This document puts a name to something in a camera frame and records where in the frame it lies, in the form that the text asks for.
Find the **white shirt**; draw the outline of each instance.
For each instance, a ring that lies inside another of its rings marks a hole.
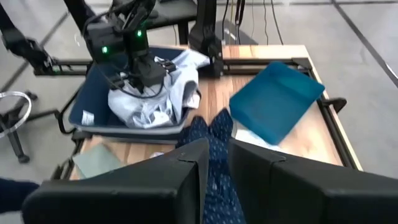
[[[182,119],[182,108],[197,109],[200,97],[198,90],[197,69],[208,65],[209,58],[191,49],[183,51],[172,60],[176,70],[164,78],[161,84],[144,87],[143,94],[125,81],[123,90],[134,95],[153,96],[153,98],[140,99],[127,95],[120,90],[110,90],[108,105],[112,112],[130,128],[154,128],[178,124]]]

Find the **green cloth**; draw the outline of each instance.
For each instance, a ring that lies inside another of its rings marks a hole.
[[[73,157],[81,179],[104,174],[123,167],[122,162],[103,144]]]

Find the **gray floor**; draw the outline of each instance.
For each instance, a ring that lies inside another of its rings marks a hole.
[[[61,0],[0,1],[14,23],[26,35],[38,41],[43,40],[67,11]],[[398,119],[395,118],[398,111],[398,101],[395,100],[398,88],[332,5],[289,4],[328,2],[327,0],[275,1],[284,2],[275,7],[275,13],[285,44],[305,44],[329,94],[347,98],[348,104],[340,112],[340,119],[364,169],[398,178],[398,138],[395,131],[398,127]],[[87,2],[98,4],[110,1]],[[269,44],[279,44],[271,7],[266,8]],[[391,69],[398,71],[398,27],[395,24],[398,4],[344,4],[342,8]],[[223,6],[218,7],[218,19],[222,18],[223,11]],[[259,44],[266,44],[264,24],[263,6],[246,6],[241,30]],[[56,57],[89,58],[83,41],[77,37],[81,47],[75,42],[77,33],[73,19],[68,17],[45,48]],[[149,42],[174,44],[174,31],[171,27],[152,30],[149,32]],[[12,77],[22,63],[21,59],[7,54],[4,47],[0,47],[1,85]],[[11,86],[11,90],[29,89],[38,94],[39,101],[35,104],[34,111],[42,111],[61,107],[82,81],[82,78],[37,78],[29,67]],[[19,133],[25,151],[31,156],[31,162],[20,165],[8,140],[0,139],[1,177],[43,181],[49,178],[54,167],[64,161],[73,149],[70,137],[60,134],[57,123],[50,117],[25,125]],[[19,214],[0,216],[0,223],[20,223]]]

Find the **blue tray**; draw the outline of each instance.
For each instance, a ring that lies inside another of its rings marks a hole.
[[[231,115],[266,142],[278,145],[325,87],[272,62],[230,100]]]
[[[150,51],[153,55],[169,60],[174,59],[183,50],[168,49],[160,47],[151,47]],[[127,58],[123,55],[114,58],[113,63],[118,64],[117,67],[123,67]],[[107,76],[115,74],[117,67],[111,65],[93,65],[88,72],[86,81],[81,87],[76,98],[75,105],[69,116],[69,122],[74,127],[83,131],[88,131],[102,136],[108,136],[118,139],[132,139],[132,141],[154,140],[159,143],[176,140],[180,131],[183,129],[184,122],[188,116],[188,110],[183,111],[183,119],[179,124],[169,126],[167,128],[153,129],[134,129],[128,128],[120,119],[111,111],[108,106],[109,85],[102,77],[100,69]],[[92,125],[85,125],[82,122],[83,112],[93,115],[94,122]]]

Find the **wooden tabletop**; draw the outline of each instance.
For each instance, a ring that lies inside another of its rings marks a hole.
[[[223,49],[223,57],[278,59],[309,58],[308,52],[303,45],[225,46]],[[313,71],[317,81],[321,83],[314,66]],[[252,76],[237,75],[224,76],[220,79],[201,78],[199,81],[199,88],[201,91],[200,106],[199,109],[190,113],[187,124],[189,125],[192,118],[196,115],[204,117],[205,121],[210,123],[220,110],[228,107],[229,98],[252,78]],[[362,170],[336,112],[332,107],[331,110],[356,165],[359,170]],[[154,152],[169,152],[174,149],[174,145],[112,142],[109,139],[93,136],[92,139],[87,139],[84,142],[81,152],[90,150],[93,146],[101,142],[113,151],[113,153],[126,165],[148,159]],[[310,107],[279,146],[284,152],[289,154],[339,166],[342,165],[336,147],[316,103]],[[72,171],[70,179],[78,179],[75,169]]]

